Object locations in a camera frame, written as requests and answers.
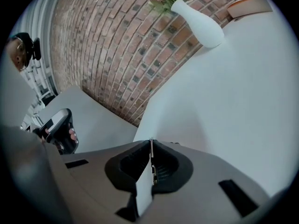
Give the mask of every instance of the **black and white device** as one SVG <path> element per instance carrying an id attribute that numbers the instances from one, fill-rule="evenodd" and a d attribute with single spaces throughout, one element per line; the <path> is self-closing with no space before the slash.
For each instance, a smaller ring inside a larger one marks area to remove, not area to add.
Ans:
<path id="1" fill-rule="evenodd" d="M 44 137 L 46 142 L 55 144 L 60 154 L 73 154 L 79 141 L 71 139 L 70 129 L 74 130 L 71 111 L 62 109 L 39 129 L 38 135 Z"/>

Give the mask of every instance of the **white vase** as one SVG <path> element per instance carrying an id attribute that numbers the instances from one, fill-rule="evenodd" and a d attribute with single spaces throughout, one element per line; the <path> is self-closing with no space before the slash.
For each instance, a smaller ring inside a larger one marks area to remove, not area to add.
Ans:
<path id="1" fill-rule="evenodd" d="M 189 24 L 197 40 L 207 48 L 214 48 L 222 43 L 222 28 L 212 18 L 196 11 L 183 0 L 177 0 L 171 7 L 173 12 L 180 14 Z"/>

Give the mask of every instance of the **brick wall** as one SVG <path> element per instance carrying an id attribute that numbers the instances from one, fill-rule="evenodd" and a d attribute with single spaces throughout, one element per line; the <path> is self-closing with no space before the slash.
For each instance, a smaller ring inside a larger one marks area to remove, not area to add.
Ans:
<path id="1" fill-rule="evenodd" d="M 201 47 L 181 16 L 159 16 L 147 1 L 58 0 L 51 27 L 58 88 L 76 84 L 135 126 L 149 98 Z M 190 6 L 224 27 L 233 1 Z"/>

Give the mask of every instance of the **black slot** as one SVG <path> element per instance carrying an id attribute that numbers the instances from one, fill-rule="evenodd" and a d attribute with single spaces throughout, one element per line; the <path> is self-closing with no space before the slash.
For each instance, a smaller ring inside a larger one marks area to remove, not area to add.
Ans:
<path id="1" fill-rule="evenodd" d="M 86 159 L 81 159 L 81 160 L 77 160 L 74 162 L 67 162 L 65 165 L 67 168 L 74 168 L 74 167 L 78 167 L 84 164 L 87 164 L 88 161 Z"/>
<path id="2" fill-rule="evenodd" d="M 233 180 L 223 180 L 219 182 L 219 185 L 242 217 L 247 216 L 258 208 Z"/>

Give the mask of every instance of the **person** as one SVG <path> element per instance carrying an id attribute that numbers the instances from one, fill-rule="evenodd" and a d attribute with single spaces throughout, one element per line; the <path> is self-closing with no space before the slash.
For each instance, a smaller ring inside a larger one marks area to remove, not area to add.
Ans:
<path id="1" fill-rule="evenodd" d="M 39 39 L 36 38 L 33 42 L 26 32 L 10 37 L 5 48 L 19 72 L 28 67 L 31 58 L 36 60 L 41 58 Z"/>

